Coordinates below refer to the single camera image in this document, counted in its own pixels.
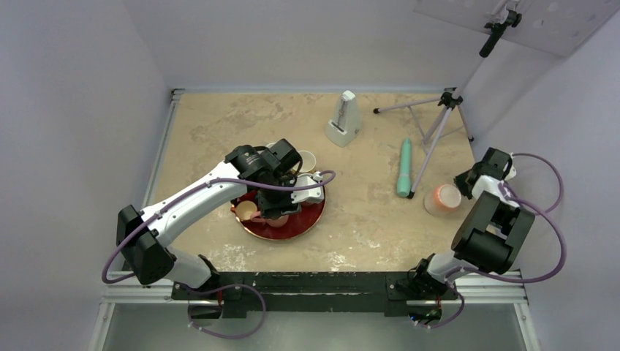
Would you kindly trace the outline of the yellow mug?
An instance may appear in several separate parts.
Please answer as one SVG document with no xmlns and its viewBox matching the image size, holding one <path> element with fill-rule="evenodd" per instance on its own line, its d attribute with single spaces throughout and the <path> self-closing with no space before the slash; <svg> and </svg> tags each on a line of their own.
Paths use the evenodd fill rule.
<svg viewBox="0 0 620 351">
<path fill-rule="evenodd" d="M 314 173 L 317 166 L 317 159 L 315 155 L 310 151 L 301 150 L 298 151 L 301 157 L 301 168 L 299 173 Z"/>
</svg>

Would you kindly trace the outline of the small orange cup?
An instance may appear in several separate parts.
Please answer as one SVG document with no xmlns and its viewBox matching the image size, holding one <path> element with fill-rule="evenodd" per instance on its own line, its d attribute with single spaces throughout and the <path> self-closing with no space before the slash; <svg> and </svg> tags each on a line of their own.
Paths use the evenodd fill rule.
<svg viewBox="0 0 620 351">
<path fill-rule="evenodd" d="M 249 221 L 258 208 L 253 201 L 244 200 L 235 205 L 232 211 L 240 221 L 244 222 Z"/>
</svg>

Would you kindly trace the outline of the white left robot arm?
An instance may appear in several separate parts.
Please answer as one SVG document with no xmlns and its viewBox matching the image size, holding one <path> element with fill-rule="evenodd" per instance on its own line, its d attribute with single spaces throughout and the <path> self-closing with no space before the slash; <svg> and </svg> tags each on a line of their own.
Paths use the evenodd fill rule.
<svg viewBox="0 0 620 351">
<path fill-rule="evenodd" d="M 172 247 L 175 239 L 221 205 L 256 191 L 269 216 L 300 210 L 292 202 L 291 170 L 302 162 L 285 139 L 272 147 L 242 145 L 192 185 L 142 210 L 128 205 L 118 214 L 117 250 L 142 285 L 161 279 L 181 283 L 201 299 L 214 296 L 218 272 L 201 255 Z"/>
</svg>

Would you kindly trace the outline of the white metronome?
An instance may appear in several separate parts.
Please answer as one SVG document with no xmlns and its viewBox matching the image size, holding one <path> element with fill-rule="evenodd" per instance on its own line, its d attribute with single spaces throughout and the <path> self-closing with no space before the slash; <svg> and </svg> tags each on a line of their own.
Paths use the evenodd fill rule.
<svg viewBox="0 0 620 351">
<path fill-rule="evenodd" d="M 325 134 L 332 143 L 344 148 L 359 135 L 361 128 L 362 115 L 357 97 L 352 91 L 346 90 L 336 103 Z"/>
</svg>

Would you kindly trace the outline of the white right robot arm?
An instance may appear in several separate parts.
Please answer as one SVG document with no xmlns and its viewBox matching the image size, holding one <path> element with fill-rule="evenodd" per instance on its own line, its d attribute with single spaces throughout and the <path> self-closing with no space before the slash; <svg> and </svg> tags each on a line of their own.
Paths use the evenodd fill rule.
<svg viewBox="0 0 620 351">
<path fill-rule="evenodd" d="M 467 273 L 503 274 L 511 268 L 535 220 L 502 188 L 513 175 L 512 156 L 489 148 L 479 162 L 454 178 L 461 195 L 475 203 L 450 251 L 432 254 L 415 267 L 409 278 L 414 294 L 442 295 L 446 284 Z"/>
</svg>

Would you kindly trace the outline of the black base bar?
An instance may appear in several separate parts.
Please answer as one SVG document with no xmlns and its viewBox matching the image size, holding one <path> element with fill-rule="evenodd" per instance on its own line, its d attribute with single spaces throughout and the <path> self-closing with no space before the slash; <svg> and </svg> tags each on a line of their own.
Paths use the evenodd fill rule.
<svg viewBox="0 0 620 351">
<path fill-rule="evenodd" d="M 213 302 L 223 318 L 244 318 L 248 312 L 382 313 L 403 317 L 412 302 L 455 302 L 446 287 L 418 284 L 407 271 L 370 272 L 222 272 L 192 292 L 173 285 L 175 301 Z"/>
</svg>

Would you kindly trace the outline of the red round tray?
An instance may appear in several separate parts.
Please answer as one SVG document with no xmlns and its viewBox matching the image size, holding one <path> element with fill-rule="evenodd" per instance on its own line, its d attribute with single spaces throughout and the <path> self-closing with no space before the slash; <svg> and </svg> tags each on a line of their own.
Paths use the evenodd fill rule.
<svg viewBox="0 0 620 351">
<path fill-rule="evenodd" d="M 257 199 L 257 190 L 254 190 L 239 199 L 233 200 L 231 202 L 230 211 L 233 212 L 234 206 L 244 200 L 253 201 L 257 205 L 258 211 L 260 210 L 259 201 Z M 318 223 L 324 209 L 325 200 L 318 204 L 300 204 L 300 212 L 297 212 L 296 214 L 288 214 L 289 219 L 286 225 L 278 228 L 270 227 L 266 224 L 254 223 L 250 220 L 242 222 L 236 215 L 235 218 L 245 229 L 245 231 L 258 238 L 270 241 L 284 241 L 296 238 L 308 232 L 313 226 L 315 226 L 316 223 Z"/>
</svg>

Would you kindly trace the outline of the plain pink mug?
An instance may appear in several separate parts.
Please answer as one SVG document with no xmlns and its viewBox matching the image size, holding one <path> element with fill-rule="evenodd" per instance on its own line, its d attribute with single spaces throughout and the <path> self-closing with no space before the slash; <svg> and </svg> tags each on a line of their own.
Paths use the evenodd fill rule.
<svg viewBox="0 0 620 351">
<path fill-rule="evenodd" d="M 289 215 L 280 216 L 276 219 L 265 218 L 261 215 L 259 211 L 254 212 L 250 216 L 250 221 L 254 223 L 266 224 L 270 227 L 283 227 L 288 222 Z"/>
</svg>

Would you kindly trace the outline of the pink bowl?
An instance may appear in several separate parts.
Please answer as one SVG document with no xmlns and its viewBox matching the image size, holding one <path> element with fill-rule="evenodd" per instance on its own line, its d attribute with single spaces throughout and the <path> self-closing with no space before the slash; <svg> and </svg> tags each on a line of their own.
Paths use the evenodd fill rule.
<svg viewBox="0 0 620 351">
<path fill-rule="evenodd" d="M 423 201 L 424 208 L 432 216 L 447 216 L 461 206 L 462 195 L 452 184 L 438 186 L 429 192 Z"/>
</svg>

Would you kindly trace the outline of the aluminium frame rail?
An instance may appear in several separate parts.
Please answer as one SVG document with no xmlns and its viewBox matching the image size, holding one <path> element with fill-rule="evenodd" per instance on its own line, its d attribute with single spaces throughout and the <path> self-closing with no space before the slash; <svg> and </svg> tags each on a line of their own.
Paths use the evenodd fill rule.
<svg viewBox="0 0 620 351">
<path fill-rule="evenodd" d="M 217 271 L 218 276 L 222 272 L 370 272 L 370 271 Z M 183 303 L 189 308 L 200 307 L 205 310 L 199 316 L 189 315 L 189 327 L 196 331 L 203 330 L 203 322 L 206 320 L 227 319 L 221 316 L 222 307 L 217 307 L 213 302 L 200 301 L 189 303 L 187 301 L 175 301 L 171 294 L 173 285 L 177 282 L 169 279 L 161 279 L 150 285 L 142 285 L 132 275 L 132 269 L 125 261 L 120 271 L 106 271 L 107 294 L 113 296 L 116 303 Z M 455 302 L 438 301 L 432 305 L 428 301 L 414 301 L 414 312 L 403 316 L 412 323 L 415 329 L 430 332 L 445 323 L 441 316 L 442 304 L 457 304 L 463 309 L 468 303 L 472 304 L 511 304 L 514 307 L 516 321 L 525 350 L 537 350 L 538 343 L 535 339 L 533 324 L 530 323 L 529 308 L 526 304 L 526 294 L 517 271 L 508 273 L 502 277 L 492 273 L 483 277 L 478 273 L 467 273 L 457 278 L 452 284 L 445 285 L 449 291 L 455 293 Z M 259 311 L 262 316 L 269 312 L 265 309 Z M 350 313 L 351 312 L 304 312 L 304 313 Z"/>
</svg>

